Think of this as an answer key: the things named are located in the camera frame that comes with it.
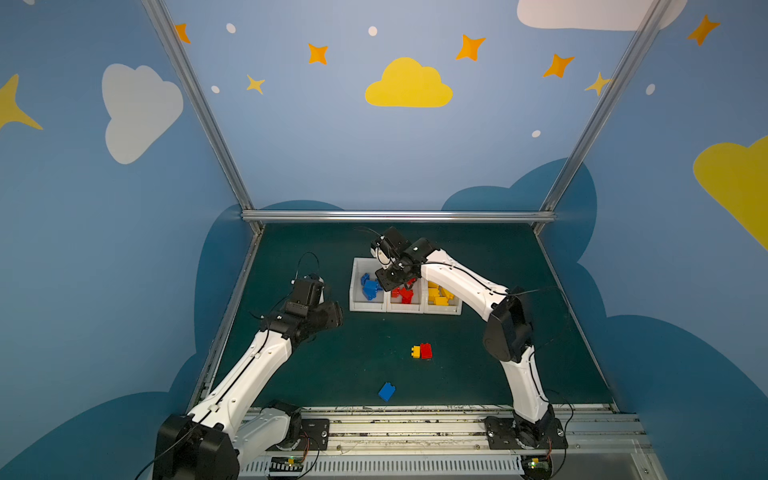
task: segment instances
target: green mat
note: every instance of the green mat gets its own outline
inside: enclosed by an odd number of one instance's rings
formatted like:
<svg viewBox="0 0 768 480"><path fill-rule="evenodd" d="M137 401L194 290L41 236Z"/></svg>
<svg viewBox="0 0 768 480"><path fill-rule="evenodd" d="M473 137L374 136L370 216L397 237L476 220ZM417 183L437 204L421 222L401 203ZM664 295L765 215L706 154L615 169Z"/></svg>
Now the green mat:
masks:
<svg viewBox="0 0 768 480"><path fill-rule="evenodd" d="M370 224L383 231L389 225ZM531 228L526 224L405 223L411 241L427 237L479 275L507 287L536 290L555 285ZM243 299L217 372L218 383L243 355L259 323L290 292L302 253L314 252L319 274L339 302L344 325L302 343L266 384L255 406L273 399L299 406L510 404L502 366L482 346L485 328L466 304L460 316L349 311L354 257L370 257L372 234L358 223L275 223L266 227ZM307 255L300 275L317 271ZM610 403L612 398L555 288L529 294L536 362L546 389L573 403ZM411 347L431 343L434 358L411 358ZM385 382L397 390L384 402ZM549 393L550 400L562 401Z"/></svg>

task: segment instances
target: yellow connector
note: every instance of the yellow connector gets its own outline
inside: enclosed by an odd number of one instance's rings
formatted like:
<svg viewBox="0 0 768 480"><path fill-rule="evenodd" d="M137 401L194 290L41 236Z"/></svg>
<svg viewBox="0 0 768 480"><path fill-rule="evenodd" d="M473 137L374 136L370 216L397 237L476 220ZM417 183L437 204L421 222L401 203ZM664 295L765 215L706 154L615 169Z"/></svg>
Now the yellow connector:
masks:
<svg viewBox="0 0 768 480"><path fill-rule="evenodd" d="M450 293L448 290L446 290L443 287L440 287L440 293L442 294L442 296L444 296L448 300L453 300L453 297L455 296L453 293Z"/></svg>

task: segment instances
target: white cloud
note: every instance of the white cloud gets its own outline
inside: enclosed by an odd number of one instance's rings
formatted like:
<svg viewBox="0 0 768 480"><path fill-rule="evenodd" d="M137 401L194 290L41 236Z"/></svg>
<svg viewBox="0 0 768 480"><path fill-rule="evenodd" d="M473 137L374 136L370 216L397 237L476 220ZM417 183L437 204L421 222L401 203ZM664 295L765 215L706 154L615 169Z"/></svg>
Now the white cloud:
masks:
<svg viewBox="0 0 768 480"><path fill-rule="evenodd" d="M112 120L107 149L121 164L138 159L176 121L184 109L181 90L142 65L136 70L119 63L104 70L101 94Z"/></svg>
<svg viewBox="0 0 768 480"><path fill-rule="evenodd" d="M518 18L533 28L637 30L654 0L520 0ZM674 22L687 0L672 0L661 19Z"/></svg>

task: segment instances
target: white plastic container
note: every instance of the white plastic container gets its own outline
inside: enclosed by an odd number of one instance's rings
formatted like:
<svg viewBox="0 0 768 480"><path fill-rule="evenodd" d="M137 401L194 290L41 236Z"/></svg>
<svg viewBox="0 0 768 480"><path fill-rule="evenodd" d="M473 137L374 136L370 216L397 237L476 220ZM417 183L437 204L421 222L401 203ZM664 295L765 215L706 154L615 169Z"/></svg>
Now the white plastic container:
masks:
<svg viewBox="0 0 768 480"><path fill-rule="evenodd" d="M392 298L392 292L380 290L376 298L368 300L362 292L360 278L368 273L371 280L376 279L376 271L382 264L376 258L355 258L352 264L352 280L349 285L349 311L351 312L391 312L391 313L431 313L433 315L461 315L462 301L453 297L447 306L430 305L427 297L427 281L423 278L413 284L413 298L410 304L403 304L402 297Z"/></svg>
<svg viewBox="0 0 768 480"><path fill-rule="evenodd" d="M376 298L368 300L362 292L360 278L368 273L371 280L376 280L376 271L382 264L375 258L355 258L352 263L352 282L349 284L349 311L350 312L385 312L385 298L389 292L380 290L376 292Z"/></svg>

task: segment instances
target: bin of yellow blocks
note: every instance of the bin of yellow blocks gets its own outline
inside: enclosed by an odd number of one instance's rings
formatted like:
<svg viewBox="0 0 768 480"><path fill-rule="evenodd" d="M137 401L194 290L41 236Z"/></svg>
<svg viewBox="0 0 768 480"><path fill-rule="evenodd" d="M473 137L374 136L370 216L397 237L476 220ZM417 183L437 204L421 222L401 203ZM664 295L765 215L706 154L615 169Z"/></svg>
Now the bin of yellow blocks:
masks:
<svg viewBox="0 0 768 480"><path fill-rule="evenodd" d="M427 282L427 304L424 313L458 315L462 312L462 301L445 287Z"/></svg>

